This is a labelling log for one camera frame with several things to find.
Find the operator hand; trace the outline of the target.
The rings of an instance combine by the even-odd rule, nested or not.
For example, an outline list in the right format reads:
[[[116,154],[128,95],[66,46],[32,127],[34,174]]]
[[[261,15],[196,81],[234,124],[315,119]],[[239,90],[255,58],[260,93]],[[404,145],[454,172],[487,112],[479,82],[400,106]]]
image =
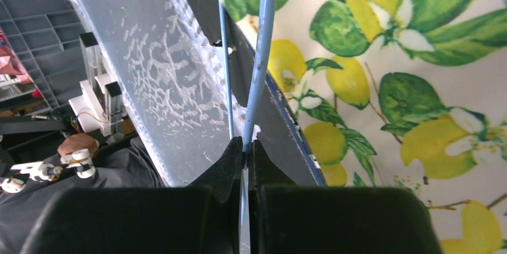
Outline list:
[[[93,137],[84,133],[78,133],[67,137],[60,144],[57,151],[58,154],[63,157],[65,155],[73,154],[74,152],[82,149],[87,149],[90,155],[94,155],[99,149],[99,144]]]

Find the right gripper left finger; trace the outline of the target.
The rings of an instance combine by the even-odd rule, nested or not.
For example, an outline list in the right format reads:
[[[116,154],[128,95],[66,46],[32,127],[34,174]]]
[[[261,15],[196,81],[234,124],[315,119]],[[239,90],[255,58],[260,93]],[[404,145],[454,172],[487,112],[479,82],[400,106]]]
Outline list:
[[[242,138],[180,188],[77,188],[49,202],[22,253],[239,253]]]

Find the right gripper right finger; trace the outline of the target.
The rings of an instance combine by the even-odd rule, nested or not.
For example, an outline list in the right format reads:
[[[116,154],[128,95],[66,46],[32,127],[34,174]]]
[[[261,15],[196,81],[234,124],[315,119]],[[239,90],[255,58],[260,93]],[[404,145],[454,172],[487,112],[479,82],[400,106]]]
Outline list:
[[[441,253],[429,214],[400,188],[297,185],[254,141],[252,253]]]

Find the lemon print skirt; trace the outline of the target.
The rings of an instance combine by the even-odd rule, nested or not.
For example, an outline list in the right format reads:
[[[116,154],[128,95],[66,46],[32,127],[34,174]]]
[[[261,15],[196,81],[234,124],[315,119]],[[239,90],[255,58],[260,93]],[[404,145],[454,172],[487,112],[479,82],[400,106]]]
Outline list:
[[[395,186],[506,252],[506,0],[276,0],[268,71],[330,186]]]

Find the light blue hanger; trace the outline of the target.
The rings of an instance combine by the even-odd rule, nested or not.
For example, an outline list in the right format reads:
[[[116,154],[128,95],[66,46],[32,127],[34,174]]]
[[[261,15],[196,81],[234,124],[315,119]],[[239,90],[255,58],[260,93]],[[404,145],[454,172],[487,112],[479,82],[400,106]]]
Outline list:
[[[260,0],[259,27],[255,53],[257,73],[255,81],[267,74],[270,54],[276,0]],[[256,111],[246,110],[243,138],[231,138],[222,157],[215,167],[225,172],[225,178],[218,179],[214,187],[216,214],[209,218],[216,224],[210,228],[213,235],[208,251],[217,253],[238,253],[240,248],[241,224],[245,215],[249,217],[249,238],[252,250],[268,252],[267,200],[265,188],[276,179],[284,180],[286,175],[268,157],[258,140],[253,140]]]

